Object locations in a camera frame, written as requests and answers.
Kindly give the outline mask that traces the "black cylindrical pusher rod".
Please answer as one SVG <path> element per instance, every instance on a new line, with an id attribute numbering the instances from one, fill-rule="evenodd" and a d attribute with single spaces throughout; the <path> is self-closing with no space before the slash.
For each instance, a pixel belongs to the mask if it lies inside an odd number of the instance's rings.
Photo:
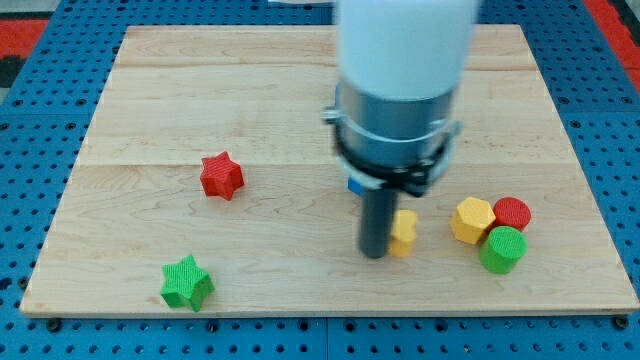
<path id="1" fill-rule="evenodd" d="M 387 253 L 397 199 L 394 189 L 364 191 L 358 246 L 366 257 L 378 259 Z"/>

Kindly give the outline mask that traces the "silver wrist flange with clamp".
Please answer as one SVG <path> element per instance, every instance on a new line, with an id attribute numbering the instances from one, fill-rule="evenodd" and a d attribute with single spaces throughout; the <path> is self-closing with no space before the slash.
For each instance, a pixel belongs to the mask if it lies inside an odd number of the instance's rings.
<path id="1" fill-rule="evenodd" d="M 324 111 L 339 164 L 367 190 L 423 196 L 446 172 L 460 132 L 449 118 L 453 95 L 393 100 L 340 81 Z"/>

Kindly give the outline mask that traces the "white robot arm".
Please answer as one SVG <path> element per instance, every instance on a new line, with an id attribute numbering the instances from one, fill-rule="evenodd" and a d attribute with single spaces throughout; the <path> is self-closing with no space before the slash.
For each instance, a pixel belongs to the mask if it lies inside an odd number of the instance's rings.
<path id="1" fill-rule="evenodd" d="M 448 168 L 461 125 L 450 108 L 479 0 L 342 0 L 339 81 L 325 122 L 363 189 L 358 247 L 383 257 L 400 193 L 423 196 Z"/>

